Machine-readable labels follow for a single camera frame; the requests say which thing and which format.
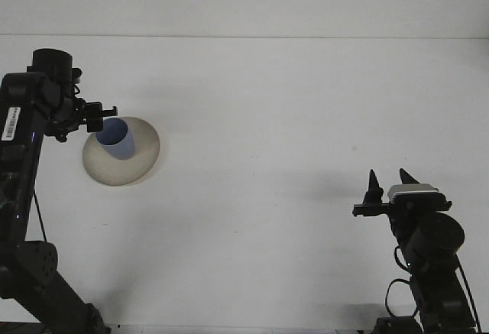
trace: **plastic cup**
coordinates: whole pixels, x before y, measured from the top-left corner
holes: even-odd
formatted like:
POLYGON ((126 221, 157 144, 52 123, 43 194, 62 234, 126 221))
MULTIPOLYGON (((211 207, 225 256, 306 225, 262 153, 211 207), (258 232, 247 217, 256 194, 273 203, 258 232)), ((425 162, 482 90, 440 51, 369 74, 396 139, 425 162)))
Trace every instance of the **plastic cup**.
POLYGON ((104 128, 95 134, 97 142, 113 157, 128 160, 134 156, 134 138, 128 123, 121 118, 107 118, 104 128))

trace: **black cable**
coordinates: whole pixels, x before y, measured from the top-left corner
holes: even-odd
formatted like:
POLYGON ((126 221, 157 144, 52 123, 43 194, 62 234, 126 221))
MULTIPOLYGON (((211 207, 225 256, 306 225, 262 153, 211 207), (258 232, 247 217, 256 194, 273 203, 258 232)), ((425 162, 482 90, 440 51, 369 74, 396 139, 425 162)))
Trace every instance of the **black cable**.
MULTIPOLYGON (((402 278, 397 278, 397 279, 394 279, 392 282, 390 282, 389 287, 387 288, 387 293, 385 295, 385 302, 384 302, 385 303, 385 309, 389 313, 390 317, 399 317, 399 316, 395 315, 392 311, 390 311, 389 303, 387 302, 387 298, 389 297, 389 290, 392 287, 392 285, 394 283, 397 283, 397 282, 405 283, 407 285, 409 285, 409 283, 410 283, 409 281, 402 279, 402 278)), ((413 313, 413 315, 411 315, 411 317, 416 316, 417 313, 418 313, 418 306, 416 306, 416 309, 414 310, 414 313, 413 313)))
POLYGON ((44 231, 43 217, 40 215, 39 201, 37 200, 36 190, 34 190, 34 201, 36 203, 37 216, 39 217, 40 229, 43 232, 44 242, 47 242, 46 231, 44 231))
POLYGON ((457 258, 458 269, 460 269, 461 277, 464 280, 465 287, 467 288, 468 299, 471 301, 472 311, 474 312, 474 318, 475 318, 475 324, 477 325, 477 330, 479 331, 479 334, 482 334, 481 322, 479 321, 479 315, 477 314, 477 310, 475 309, 474 298, 472 296, 471 289, 468 286, 467 277, 465 276, 464 269, 461 267, 461 263, 460 263, 460 260, 458 259, 458 256, 455 256, 455 257, 457 258))
POLYGON ((394 249, 394 260, 396 261, 397 265, 399 265, 399 268, 401 268, 403 271, 407 271, 409 273, 410 270, 407 268, 406 265, 404 265, 403 263, 400 262, 399 256, 397 255, 397 250, 399 250, 399 249, 400 249, 400 246, 396 246, 396 248, 394 249))

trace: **barcode label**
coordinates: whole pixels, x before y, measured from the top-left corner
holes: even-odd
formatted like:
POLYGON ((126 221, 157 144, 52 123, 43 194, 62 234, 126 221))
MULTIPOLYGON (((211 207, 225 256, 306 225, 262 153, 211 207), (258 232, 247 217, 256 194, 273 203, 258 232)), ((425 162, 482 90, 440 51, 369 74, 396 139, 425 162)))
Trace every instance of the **barcode label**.
POLYGON ((15 129, 17 128, 18 116, 21 113, 20 107, 11 107, 8 109, 7 121, 3 128, 2 140, 13 141, 15 136, 15 129))

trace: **white wall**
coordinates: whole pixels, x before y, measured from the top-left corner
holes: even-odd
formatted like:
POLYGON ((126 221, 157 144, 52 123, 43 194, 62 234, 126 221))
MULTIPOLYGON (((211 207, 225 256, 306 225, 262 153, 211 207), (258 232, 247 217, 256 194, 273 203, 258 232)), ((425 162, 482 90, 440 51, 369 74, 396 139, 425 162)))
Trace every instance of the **white wall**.
MULTIPOLYGON (((85 99, 164 139, 151 176, 122 188, 85 173, 84 130, 44 143, 37 193, 60 272, 108 323, 372 327, 404 274, 387 220, 351 209, 371 168, 387 192, 399 167, 453 200, 489 319, 488 40, 106 37, 487 37, 487 0, 0 4, 2 75, 66 50, 85 99)), ((409 290, 392 303, 408 313, 409 290)), ((0 301, 0 319, 29 318, 0 301)))
POLYGON ((489 0, 0 0, 2 34, 489 37, 489 0))

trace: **wire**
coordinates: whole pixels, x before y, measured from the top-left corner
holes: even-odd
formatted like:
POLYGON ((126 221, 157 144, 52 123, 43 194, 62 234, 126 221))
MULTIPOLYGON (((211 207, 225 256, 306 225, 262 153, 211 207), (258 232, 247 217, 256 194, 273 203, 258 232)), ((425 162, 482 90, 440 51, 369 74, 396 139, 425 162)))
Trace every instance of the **wire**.
MULTIPOLYGON (((390 288, 392 287, 392 285, 394 283, 397 283, 397 282, 400 282, 400 283, 405 283, 407 285, 409 285, 409 281, 405 280, 405 279, 402 279, 402 278, 397 278, 397 279, 394 279, 392 282, 390 282, 389 284, 389 287, 387 288, 387 293, 385 295, 385 309, 387 310, 387 312, 389 313, 390 317, 398 317, 397 315, 395 315, 392 311, 390 311, 390 308, 389 308, 389 303, 387 302, 387 298, 389 297, 389 290, 390 288)), ((418 306, 416 306, 416 309, 414 310, 414 313, 411 315, 411 317, 414 317, 416 316, 416 314, 418 313, 419 309, 418 309, 418 306)))
POLYGON ((37 208, 37 216, 39 217, 40 229, 43 232, 44 242, 47 242, 46 231, 44 230, 43 217, 40 215, 39 201, 37 200, 36 190, 34 190, 34 201, 37 208))
POLYGON ((472 311, 474 312, 474 318, 475 318, 475 324, 477 325, 477 330, 479 331, 479 334, 482 334, 481 322, 479 321, 479 315, 477 314, 477 310, 475 309, 474 298, 472 296, 471 289, 468 286, 468 281, 467 281, 467 277, 465 276, 464 268, 461 267, 461 263, 460 260, 458 259, 458 256, 455 257, 457 258, 458 269, 460 269, 461 277, 464 280, 465 287, 467 288, 468 299, 471 301, 472 311))
POLYGON ((397 265, 399 265, 399 268, 401 268, 403 271, 407 271, 408 273, 410 273, 410 270, 407 268, 407 266, 400 262, 399 256, 397 255, 397 250, 400 250, 400 246, 396 246, 394 248, 394 260, 396 261, 397 265))

